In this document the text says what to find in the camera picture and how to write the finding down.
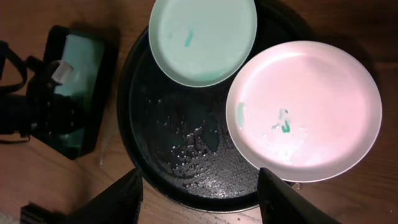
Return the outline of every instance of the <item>pink plate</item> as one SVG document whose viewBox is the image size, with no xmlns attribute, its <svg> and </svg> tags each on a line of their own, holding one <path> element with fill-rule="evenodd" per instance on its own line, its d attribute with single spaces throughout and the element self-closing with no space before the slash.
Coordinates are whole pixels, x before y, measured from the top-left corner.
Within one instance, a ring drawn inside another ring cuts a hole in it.
<svg viewBox="0 0 398 224">
<path fill-rule="evenodd" d="M 271 47 L 238 73 L 226 120 L 240 153 L 283 180 L 315 182 L 357 164 L 379 133 L 382 106 L 369 72 L 319 42 Z"/>
</svg>

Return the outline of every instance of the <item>green paint smear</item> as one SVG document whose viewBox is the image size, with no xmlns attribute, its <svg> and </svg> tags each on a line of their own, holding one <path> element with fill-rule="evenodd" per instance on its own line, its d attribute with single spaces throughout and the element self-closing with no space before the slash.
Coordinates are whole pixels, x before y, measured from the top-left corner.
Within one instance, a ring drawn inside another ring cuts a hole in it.
<svg viewBox="0 0 398 224">
<path fill-rule="evenodd" d="M 188 36 L 185 39 L 185 47 L 189 47 L 189 45 L 191 44 L 192 38 L 193 38 L 193 30 L 190 29 L 188 31 Z"/>
<path fill-rule="evenodd" d="M 236 121 L 238 122 L 238 126 L 243 128 L 243 108 L 244 103 L 239 103 L 238 107 L 236 108 Z"/>
<path fill-rule="evenodd" d="M 275 130 L 275 129 L 277 129 L 278 127 L 279 127 L 279 123 L 273 125 L 273 126 L 271 127 L 271 129 L 272 129 L 272 130 Z"/>
<path fill-rule="evenodd" d="M 289 133 L 290 132 L 290 126 L 289 126 L 289 122 L 285 121 L 285 125 L 282 126 L 282 132 L 283 133 Z"/>
</svg>

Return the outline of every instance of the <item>black pan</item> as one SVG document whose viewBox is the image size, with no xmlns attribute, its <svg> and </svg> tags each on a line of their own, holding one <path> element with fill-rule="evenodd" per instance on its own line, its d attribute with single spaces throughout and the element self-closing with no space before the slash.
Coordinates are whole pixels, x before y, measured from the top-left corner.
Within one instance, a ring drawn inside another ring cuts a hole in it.
<svg viewBox="0 0 398 224">
<path fill-rule="evenodd" d="M 313 39 L 286 8 L 272 1 L 257 1 L 256 7 L 257 36 L 248 60 L 276 44 Z M 124 145 L 146 181 L 186 207 L 228 213 L 258 206 L 259 171 L 235 148 L 225 121 L 235 75 L 208 88 L 173 82 L 151 54 L 147 29 L 125 62 L 118 93 Z"/>
</svg>

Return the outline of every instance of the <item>green residue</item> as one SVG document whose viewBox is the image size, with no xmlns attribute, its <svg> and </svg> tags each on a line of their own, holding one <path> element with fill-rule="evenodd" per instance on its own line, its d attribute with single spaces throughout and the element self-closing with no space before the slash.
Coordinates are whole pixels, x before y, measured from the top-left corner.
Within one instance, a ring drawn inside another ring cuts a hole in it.
<svg viewBox="0 0 398 224">
<path fill-rule="evenodd" d="M 280 109 L 279 110 L 279 117 L 278 117 L 278 119 L 279 120 L 282 120 L 282 118 L 284 118 L 284 113 L 289 113 L 287 110 L 285 110 L 285 109 Z M 289 120 L 287 120 L 286 119 L 286 117 L 285 117 L 285 125 L 283 125 L 282 126 L 282 132 L 283 133 L 289 133 L 290 132 L 290 126 L 289 126 Z M 275 130 L 276 128 L 278 128 L 279 127 L 279 123 L 277 123 L 277 124 L 275 124 L 275 125 L 273 125 L 272 127 L 271 127 L 271 129 L 272 130 Z"/>
<path fill-rule="evenodd" d="M 290 132 L 290 126 L 289 126 L 289 122 L 285 121 L 285 125 L 282 126 L 282 132 L 283 133 L 289 133 Z"/>
<path fill-rule="evenodd" d="M 271 127 L 271 129 L 272 129 L 272 130 L 275 130 L 275 129 L 277 129 L 278 127 L 279 127 L 279 123 L 273 125 L 273 126 Z"/>
<path fill-rule="evenodd" d="M 185 47 L 189 47 L 189 45 L 191 44 L 192 38 L 193 38 L 193 30 L 190 29 L 188 31 L 188 36 L 185 39 Z"/>
<path fill-rule="evenodd" d="M 243 128 L 243 108 L 244 103 L 238 103 L 238 107 L 236 108 L 236 121 L 238 122 L 238 126 Z"/>
</svg>

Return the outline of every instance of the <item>wooden table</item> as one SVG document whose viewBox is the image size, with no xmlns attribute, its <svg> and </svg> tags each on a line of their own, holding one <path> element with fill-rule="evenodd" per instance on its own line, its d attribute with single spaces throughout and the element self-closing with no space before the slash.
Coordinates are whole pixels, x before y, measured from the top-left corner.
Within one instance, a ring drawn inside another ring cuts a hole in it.
<svg viewBox="0 0 398 224">
<path fill-rule="evenodd" d="M 343 223 L 398 223 L 398 1 L 283 2 L 302 16 L 322 41 L 364 63 L 376 79 L 383 103 L 381 132 L 370 153 L 345 174 L 305 184 L 297 191 Z M 127 53 L 148 25 L 153 3 L 1 1 L 0 39 L 22 58 L 42 58 L 47 34 L 55 24 L 118 27 L 121 47 L 95 152 L 69 161 L 36 139 L 18 146 L 0 145 L 0 212 L 19 218 L 20 208 L 34 202 L 51 211 L 70 213 L 134 167 L 118 131 L 116 89 Z M 0 85 L 17 79 L 16 70 L 8 63 Z M 258 208 L 229 215 L 196 212 L 174 204 L 145 183 L 139 223 L 261 223 L 261 216 Z"/>
</svg>

